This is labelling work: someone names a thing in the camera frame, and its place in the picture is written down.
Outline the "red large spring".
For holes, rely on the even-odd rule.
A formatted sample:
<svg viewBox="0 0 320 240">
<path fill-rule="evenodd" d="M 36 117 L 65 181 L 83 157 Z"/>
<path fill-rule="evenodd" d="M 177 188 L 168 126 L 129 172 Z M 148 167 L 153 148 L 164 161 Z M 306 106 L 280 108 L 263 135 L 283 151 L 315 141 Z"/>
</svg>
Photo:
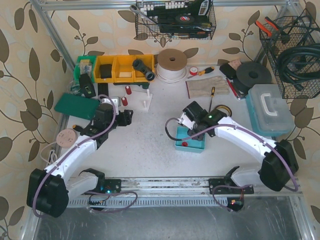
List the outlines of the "red large spring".
<svg viewBox="0 0 320 240">
<path fill-rule="evenodd" d="M 127 85 L 127 86 L 125 87 L 125 91 L 126 91 L 126 94 L 127 94 L 127 95 L 131 95 L 131 94 L 132 94 L 132 90 L 131 90 L 131 87 L 130 87 L 129 85 Z"/>
</svg>

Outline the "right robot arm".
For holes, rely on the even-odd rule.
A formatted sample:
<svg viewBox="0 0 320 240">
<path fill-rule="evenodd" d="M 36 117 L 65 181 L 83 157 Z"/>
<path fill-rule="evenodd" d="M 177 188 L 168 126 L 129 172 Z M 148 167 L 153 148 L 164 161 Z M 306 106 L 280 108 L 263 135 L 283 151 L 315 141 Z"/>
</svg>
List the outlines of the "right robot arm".
<svg viewBox="0 0 320 240">
<path fill-rule="evenodd" d="M 220 137 L 249 153 L 256 165 L 238 167 L 231 172 L 231 181 L 237 187 L 263 184 L 279 192 L 283 188 L 296 192 L 299 189 L 294 174 L 299 166 L 292 145 L 285 139 L 277 142 L 262 137 L 239 125 L 220 110 L 192 112 L 184 109 L 181 123 L 191 131 L 193 138 L 208 134 Z"/>
</svg>

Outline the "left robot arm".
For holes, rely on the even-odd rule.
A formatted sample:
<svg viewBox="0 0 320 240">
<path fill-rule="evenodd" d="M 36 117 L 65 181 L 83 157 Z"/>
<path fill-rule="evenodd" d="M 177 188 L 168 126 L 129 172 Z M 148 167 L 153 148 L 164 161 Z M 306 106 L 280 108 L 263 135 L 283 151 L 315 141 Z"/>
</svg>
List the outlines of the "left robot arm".
<svg viewBox="0 0 320 240">
<path fill-rule="evenodd" d="M 97 109 L 93 124 L 84 129 L 84 135 L 56 161 L 44 169 L 36 168 L 29 176 L 26 204 L 36 217 L 42 213 L 57 218 L 66 210 L 69 201 L 82 194 L 115 197 L 122 194 L 109 187 L 105 174 L 88 168 L 77 177 L 77 168 L 107 140 L 117 126 L 132 123 L 133 110 L 118 111 L 113 103 L 103 103 Z"/>
</svg>

